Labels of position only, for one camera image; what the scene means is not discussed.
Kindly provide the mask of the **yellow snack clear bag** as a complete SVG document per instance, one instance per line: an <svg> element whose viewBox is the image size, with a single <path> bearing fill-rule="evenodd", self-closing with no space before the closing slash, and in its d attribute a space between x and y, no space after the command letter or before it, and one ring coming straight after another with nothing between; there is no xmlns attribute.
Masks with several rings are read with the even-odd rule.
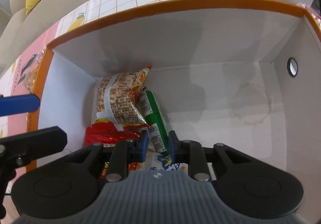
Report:
<svg viewBox="0 0 321 224"><path fill-rule="evenodd" d="M24 80L24 86L29 90L31 93L33 91L35 81L39 72L40 63L43 59L45 53L45 49L41 50L33 60L33 63L31 63L30 70L26 73L26 78Z"/></svg>

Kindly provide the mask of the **red snack packet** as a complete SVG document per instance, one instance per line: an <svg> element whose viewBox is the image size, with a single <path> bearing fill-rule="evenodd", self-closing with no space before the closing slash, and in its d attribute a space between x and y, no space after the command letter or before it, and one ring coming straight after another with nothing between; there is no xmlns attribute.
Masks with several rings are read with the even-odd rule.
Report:
<svg viewBox="0 0 321 224"><path fill-rule="evenodd" d="M119 182L145 162L148 132L141 127L118 131L112 123L95 123L86 129L84 145L94 151L90 172L105 182Z"/></svg>

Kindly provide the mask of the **yellow chips white bag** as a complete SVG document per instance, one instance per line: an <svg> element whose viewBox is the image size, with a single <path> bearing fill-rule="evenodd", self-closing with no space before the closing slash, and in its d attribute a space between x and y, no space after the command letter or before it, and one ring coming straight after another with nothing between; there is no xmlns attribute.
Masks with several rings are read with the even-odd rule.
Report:
<svg viewBox="0 0 321 224"><path fill-rule="evenodd" d="M188 165L185 163L174 163L170 155L162 155L157 152L148 151L146 160L142 164L146 171L184 171L188 172Z"/></svg>

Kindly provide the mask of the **peanut snack bag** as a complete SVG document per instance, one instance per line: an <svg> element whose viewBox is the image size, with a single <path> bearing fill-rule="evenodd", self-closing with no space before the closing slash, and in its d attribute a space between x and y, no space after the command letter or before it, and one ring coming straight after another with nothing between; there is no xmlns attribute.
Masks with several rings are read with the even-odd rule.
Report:
<svg viewBox="0 0 321 224"><path fill-rule="evenodd" d="M118 131L146 126L135 103L150 70L145 67L103 78L97 89L95 122L112 123Z"/></svg>

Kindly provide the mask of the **green snack tube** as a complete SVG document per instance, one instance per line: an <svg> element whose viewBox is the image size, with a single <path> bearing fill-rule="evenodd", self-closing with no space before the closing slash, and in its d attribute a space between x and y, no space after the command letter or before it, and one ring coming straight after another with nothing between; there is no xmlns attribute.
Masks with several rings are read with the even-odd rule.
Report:
<svg viewBox="0 0 321 224"><path fill-rule="evenodd" d="M168 129L160 105L150 90L144 89L139 95L148 132L157 153L168 155Z"/></svg>

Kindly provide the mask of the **orange cardboard box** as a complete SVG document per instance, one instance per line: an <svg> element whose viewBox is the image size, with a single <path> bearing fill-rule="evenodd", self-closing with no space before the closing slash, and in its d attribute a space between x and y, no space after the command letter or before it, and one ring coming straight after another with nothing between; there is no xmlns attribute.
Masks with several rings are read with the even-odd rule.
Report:
<svg viewBox="0 0 321 224"><path fill-rule="evenodd" d="M150 67L168 127L295 175L300 216L320 221L320 30L307 9L269 0L171 0L105 14L48 43L36 128L82 146L106 76Z"/></svg>

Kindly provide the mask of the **pink trash bin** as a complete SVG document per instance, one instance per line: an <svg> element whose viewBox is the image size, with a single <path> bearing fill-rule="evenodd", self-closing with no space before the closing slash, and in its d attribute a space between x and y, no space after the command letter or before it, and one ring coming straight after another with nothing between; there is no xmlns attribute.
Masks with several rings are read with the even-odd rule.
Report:
<svg viewBox="0 0 321 224"><path fill-rule="evenodd" d="M296 6L301 9L300 17L313 28L316 34L320 34L320 14L304 3L297 3Z"/></svg>

